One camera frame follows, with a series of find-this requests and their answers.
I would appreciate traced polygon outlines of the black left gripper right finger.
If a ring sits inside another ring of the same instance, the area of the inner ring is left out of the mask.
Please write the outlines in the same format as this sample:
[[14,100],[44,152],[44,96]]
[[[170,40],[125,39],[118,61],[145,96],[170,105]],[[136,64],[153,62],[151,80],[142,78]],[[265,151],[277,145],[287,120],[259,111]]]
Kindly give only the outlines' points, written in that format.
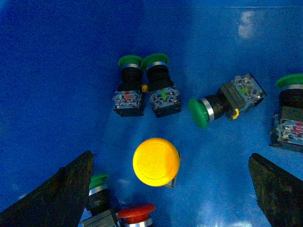
[[303,225],[303,181],[258,153],[249,157],[257,204],[273,227]]

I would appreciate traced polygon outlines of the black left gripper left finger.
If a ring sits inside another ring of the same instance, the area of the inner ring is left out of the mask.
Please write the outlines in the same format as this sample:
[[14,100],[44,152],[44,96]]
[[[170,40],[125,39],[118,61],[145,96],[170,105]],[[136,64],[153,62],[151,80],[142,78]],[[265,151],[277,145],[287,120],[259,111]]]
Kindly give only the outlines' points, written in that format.
[[0,214],[2,227],[76,227],[89,196],[93,154],[85,151]]

